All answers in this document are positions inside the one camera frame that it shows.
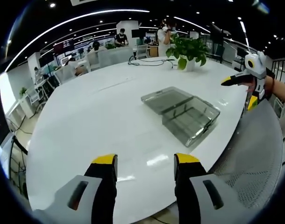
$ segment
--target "round table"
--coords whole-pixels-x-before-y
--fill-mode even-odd
[[[55,192],[74,176],[83,175],[100,155],[118,154],[115,224],[144,219],[176,200],[175,153],[196,156],[207,171],[214,165],[238,124],[247,87],[221,86],[236,71],[210,60],[203,67],[197,64],[194,72],[171,66],[169,62],[160,66],[121,63],[55,89],[29,146],[26,181],[33,210],[46,209]],[[206,138],[190,148],[141,102],[141,96],[170,86],[199,96],[221,111]]]

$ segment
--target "white flower pot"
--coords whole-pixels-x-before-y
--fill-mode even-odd
[[[195,68],[195,60],[194,59],[191,61],[187,60],[185,71],[194,71],[194,68]]]
[[[185,68],[183,71],[188,71],[188,72],[194,71],[194,68],[195,68],[195,59],[189,61],[186,56],[182,56],[182,57],[187,60],[186,68]]]

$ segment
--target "green plant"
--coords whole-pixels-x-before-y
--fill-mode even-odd
[[[112,43],[108,43],[105,47],[106,47],[107,50],[116,48],[116,46],[113,45]]]
[[[25,87],[22,87],[20,90],[20,96],[23,96],[26,93],[27,89]]]
[[[169,48],[166,51],[168,57],[174,55],[178,61],[178,68],[184,70],[187,65],[187,60],[196,62],[201,61],[201,66],[206,64],[206,53],[208,52],[206,45],[203,44],[201,39],[183,38],[173,36],[174,48]]]

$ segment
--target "black cord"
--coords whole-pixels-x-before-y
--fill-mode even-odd
[[[12,125],[14,125],[16,128],[17,128],[17,130],[20,130],[20,131],[22,131],[23,133],[25,133],[25,134],[32,134],[32,133],[30,133],[30,132],[25,132],[24,130],[22,130],[21,128],[19,128],[16,124],[14,124],[9,118],[7,118],[7,120],[9,120],[11,123],[12,123]]]
[[[162,62],[161,64],[139,64],[139,63],[133,63],[132,61],[133,60],[136,60],[136,57],[135,56],[131,56],[128,60],[128,64],[129,65],[135,65],[135,66],[160,66],[160,65],[163,65],[164,62],[170,62],[171,63],[171,68],[173,69],[174,68],[174,64],[172,63],[172,61],[174,61],[174,59],[161,59],[161,60],[155,60],[155,61],[144,61],[142,59],[138,59],[142,62]]]
[[[153,219],[157,220],[157,221],[160,222],[160,223],[170,224],[170,223],[163,222],[163,221],[159,220],[158,218],[155,218],[154,216],[151,216],[151,217],[152,217]]]

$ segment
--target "floor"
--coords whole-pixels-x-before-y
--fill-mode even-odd
[[[33,132],[36,122],[39,118],[40,114],[37,113],[34,115],[31,119],[25,118],[23,124],[20,127],[20,130],[16,132],[16,137],[18,141],[28,150],[29,149],[29,144],[31,141],[31,133]],[[19,151],[13,151],[15,160],[18,162],[23,163],[21,154]],[[162,224],[162,223],[167,223],[167,224],[178,224],[178,218],[177,218],[177,207],[176,206],[171,206],[169,209],[164,209],[161,212],[153,215],[153,217],[149,217],[147,219],[141,220],[137,222],[136,224]]]

